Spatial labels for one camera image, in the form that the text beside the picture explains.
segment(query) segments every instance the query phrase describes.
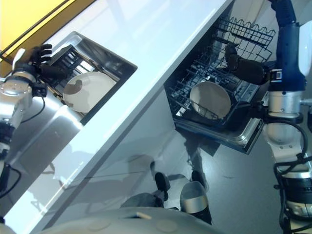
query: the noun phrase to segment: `dishwasher rack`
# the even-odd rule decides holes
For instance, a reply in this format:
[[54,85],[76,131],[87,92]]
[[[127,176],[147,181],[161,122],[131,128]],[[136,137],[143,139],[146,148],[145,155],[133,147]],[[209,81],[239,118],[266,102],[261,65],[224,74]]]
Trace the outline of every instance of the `dishwasher rack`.
[[[264,63],[272,52],[267,49],[272,41],[275,31],[268,31],[265,27],[245,23],[235,18],[219,18],[214,24],[215,33],[213,43],[205,46],[184,75],[178,77],[174,83],[166,87],[169,104],[173,115],[183,118],[185,113],[206,116],[205,121],[216,127],[224,127],[235,110],[246,107],[251,101],[259,86],[242,81],[227,70],[225,61],[225,47],[228,43],[236,44],[237,53],[245,59]],[[212,81],[221,85],[229,94],[231,109],[223,117],[198,105],[190,100],[191,89],[204,81]]]

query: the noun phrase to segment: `white countertop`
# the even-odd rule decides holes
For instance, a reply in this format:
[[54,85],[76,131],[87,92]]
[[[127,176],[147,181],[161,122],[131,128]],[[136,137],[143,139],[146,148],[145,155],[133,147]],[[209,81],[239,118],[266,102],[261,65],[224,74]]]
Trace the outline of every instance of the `white countertop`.
[[22,195],[6,224],[17,234],[30,233],[64,189],[79,183],[113,145],[230,2],[97,0],[51,37],[47,43],[56,45],[77,31],[138,69],[55,157],[54,176],[41,174]]

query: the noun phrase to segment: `black cable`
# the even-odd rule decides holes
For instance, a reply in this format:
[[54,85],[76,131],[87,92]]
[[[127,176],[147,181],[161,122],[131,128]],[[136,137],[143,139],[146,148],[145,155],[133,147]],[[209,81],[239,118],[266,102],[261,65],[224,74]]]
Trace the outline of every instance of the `black cable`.
[[18,177],[18,179],[15,181],[15,183],[12,185],[12,187],[10,189],[8,189],[5,193],[0,195],[0,198],[3,198],[7,194],[9,194],[9,192],[11,192],[16,187],[16,185],[18,184],[18,182],[20,181],[20,178],[21,178],[21,172],[19,170],[15,169],[15,168],[13,168],[11,166],[9,166],[9,167],[10,167],[10,169],[12,171],[16,172],[19,175],[19,177]]
[[[284,230],[285,229],[285,227],[284,227],[284,214],[286,214],[287,217],[289,217],[290,215],[286,211],[286,194],[285,194],[285,190],[283,188],[283,183],[281,180],[282,175],[287,174],[295,166],[297,166],[299,164],[304,164],[308,161],[311,161],[312,156],[304,158],[304,156],[308,150],[308,136],[300,126],[298,126],[297,124],[295,124],[293,122],[287,121],[287,120],[272,120],[272,121],[267,121],[266,123],[267,124],[269,124],[269,123],[284,123],[284,124],[291,125],[294,128],[296,128],[301,133],[301,135],[303,137],[303,149],[302,149],[302,152],[300,154],[297,154],[297,160],[292,161],[292,162],[278,162],[278,163],[275,163],[274,167],[273,167],[274,174],[275,174],[275,177],[276,177],[278,185],[279,185],[280,197],[281,197],[281,210],[280,210],[280,214],[279,214],[279,225],[281,226],[282,230]],[[281,172],[278,169],[279,166],[289,166],[289,168],[287,168],[286,170],[283,170]],[[293,229],[293,230],[291,230],[291,232],[292,233],[300,232],[300,231],[304,231],[308,228],[312,228],[312,223],[310,223],[304,227],[298,228],[298,229]]]
[[41,114],[41,112],[44,110],[44,108],[45,108],[45,101],[44,101],[44,98],[43,97],[41,97],[42,98],[42,101],[43,101],[43,107],[41,108],[41,110],[37,113],[37,114],[35,114],[34,116],[32,116],[32,117],[30,117],[30,118],[28,118],[28,119],[25,119],[25,120],[23,120],[21,123],[25,123],[25,122],[27,122],[27,121],[30,121],[31,119],[33,119],[34,117],[36,117],[36,116],[38,116],[38,115],[40,115]]

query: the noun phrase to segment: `gray floor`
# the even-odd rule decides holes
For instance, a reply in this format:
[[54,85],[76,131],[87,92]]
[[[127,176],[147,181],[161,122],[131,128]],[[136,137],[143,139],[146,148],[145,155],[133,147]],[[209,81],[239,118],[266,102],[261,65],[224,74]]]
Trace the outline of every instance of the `gray floor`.
[[[155,171],[165,172],[171,180],[165,207],[180,207],[180,192],[191,177],[192,168],[202,169],[215,227],[228,234],[282,233],[278,225],[279,195],[273,188],[276,183],[273,159],[263,137],[260,136],[250,155],[225,146],[211,155],[195,146],[195,142],[200,141],[192,134],[176,133],[171,150],[168,148],[163,157],[155,161]],[[188,145],[188,149],[177,155],[172,149],[181,142]],[[156,188],[152,181],[152,174],[145,177],[134,195],[152,192]]]

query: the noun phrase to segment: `yellow wall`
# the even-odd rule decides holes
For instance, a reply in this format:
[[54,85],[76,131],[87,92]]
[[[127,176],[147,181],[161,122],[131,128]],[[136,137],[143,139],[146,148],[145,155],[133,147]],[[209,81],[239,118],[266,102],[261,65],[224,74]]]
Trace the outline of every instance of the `yellow wall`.
[[63,0],[0,0],[0,2],[0,50],[3,50]]

